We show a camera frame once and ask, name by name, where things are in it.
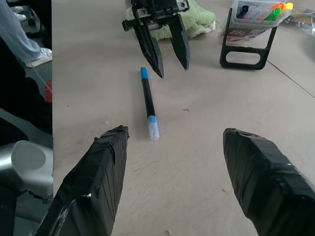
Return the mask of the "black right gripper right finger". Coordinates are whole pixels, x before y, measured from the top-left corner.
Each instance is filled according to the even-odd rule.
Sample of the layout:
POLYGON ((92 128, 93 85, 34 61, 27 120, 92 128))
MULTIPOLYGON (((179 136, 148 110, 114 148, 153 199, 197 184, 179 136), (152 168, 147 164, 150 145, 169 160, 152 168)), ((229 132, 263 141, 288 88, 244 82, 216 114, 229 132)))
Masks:
POLYGON ((223 153, 236 199, 258 235, 315 234, 315 186, 272 141, 227 128, 223 153))

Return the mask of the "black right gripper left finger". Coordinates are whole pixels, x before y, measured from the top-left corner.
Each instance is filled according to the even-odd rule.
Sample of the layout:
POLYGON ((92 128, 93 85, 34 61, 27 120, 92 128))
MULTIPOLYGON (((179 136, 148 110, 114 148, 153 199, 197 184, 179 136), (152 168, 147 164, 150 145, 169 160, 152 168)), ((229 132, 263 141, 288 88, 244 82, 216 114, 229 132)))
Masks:
POLYGON ((128 127, 106 131, 66 175, 36 235, 110 236, 126 169, 128 127))

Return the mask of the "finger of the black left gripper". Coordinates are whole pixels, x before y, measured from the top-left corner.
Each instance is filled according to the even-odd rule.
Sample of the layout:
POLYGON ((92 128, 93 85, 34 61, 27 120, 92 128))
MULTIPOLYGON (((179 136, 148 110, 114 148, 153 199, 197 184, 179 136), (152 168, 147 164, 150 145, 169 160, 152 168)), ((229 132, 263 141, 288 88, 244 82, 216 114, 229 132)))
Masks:
POLYGON ((185 70, 189 69, 190 47, 187 32, 180 14, 171 17, 169 22, 171 31, 171 43, 176 57, 185 70))
POLYGON ((147 23, 142 23, 134 28, 143 56, 148 61, 153 71, 164 78, 164 67, 160 48, 157 40, 151 36, 147 23))

